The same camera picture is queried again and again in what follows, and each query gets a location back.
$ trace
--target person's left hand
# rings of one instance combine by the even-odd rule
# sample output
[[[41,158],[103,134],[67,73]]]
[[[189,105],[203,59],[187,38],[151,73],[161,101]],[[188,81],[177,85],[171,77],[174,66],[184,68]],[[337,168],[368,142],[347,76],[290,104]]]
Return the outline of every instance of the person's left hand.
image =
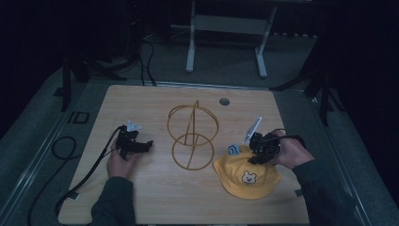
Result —
[[[134,153],[127,156],[128,160],[125,161],[117,150],[116,139],[112,143],[112,153],[109,156],[108,162],[106,164],[106,170],[108,171],[108,177],[123,177],[129,180],[135,161],[140,154]]]

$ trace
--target small round object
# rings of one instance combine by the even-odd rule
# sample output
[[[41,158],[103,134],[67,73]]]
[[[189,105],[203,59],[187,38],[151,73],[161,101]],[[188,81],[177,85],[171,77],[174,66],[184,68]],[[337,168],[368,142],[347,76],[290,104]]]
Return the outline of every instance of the small round object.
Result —
[[[240,154],[240,147],[237,144],[232,144],[229,147],[229,155],[238,155]]]
[[[227,98],[220,98],[219,102],[221,105],[229,105],[230,104],[230,100]]]

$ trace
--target person's sleeve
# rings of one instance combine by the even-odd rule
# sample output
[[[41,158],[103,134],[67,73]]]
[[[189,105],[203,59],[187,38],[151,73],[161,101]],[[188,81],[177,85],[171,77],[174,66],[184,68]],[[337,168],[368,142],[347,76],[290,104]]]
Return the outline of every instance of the person's sleeve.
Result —
[[[327,162],[312,160],[293,169],[301,185],[310,225],[359,225],[355,200],[327,170]]]
[[[99,200],[91,207],[91,217],[93,226],[135,225],[133,183],[122,177],[109,178]]]

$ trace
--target human hand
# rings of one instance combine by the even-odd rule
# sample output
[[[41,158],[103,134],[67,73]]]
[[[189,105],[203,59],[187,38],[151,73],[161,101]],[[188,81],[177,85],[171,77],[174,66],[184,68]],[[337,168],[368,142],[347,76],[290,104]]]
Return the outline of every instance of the human hand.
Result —
[[[272,134],[281,137],[284,134],[280,130]],[[272,164],[280,164],[288,169],[293,169],[301,164],[312,161],[314,157],[306,150],[302,144],[295,138],[282,138],[279,140],[279,155],[272,160]]]
[[[139,157],[139,154],[134,153],[131,156],[127,156],[128,160],[125,161],[117,150],[116,139],[112,143],[111,155],[108,158],[108,162],[106,164],[106,170],[108,171],[108,177],[123,177],[129,180],[133,166],[135,165],[135,161]]]

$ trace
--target yellow bucket hat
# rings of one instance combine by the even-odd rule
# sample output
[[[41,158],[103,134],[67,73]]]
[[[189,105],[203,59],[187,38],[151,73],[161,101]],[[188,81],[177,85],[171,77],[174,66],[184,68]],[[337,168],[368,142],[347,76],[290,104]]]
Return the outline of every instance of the yellow bucket hat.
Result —
[[[254,155],[248,146],[242,145],[240,154],[227,154],[214,161],[220,182],[232,195],[243,199],[260,199],[270,194],[279,183],[276,167],[248,162]]]

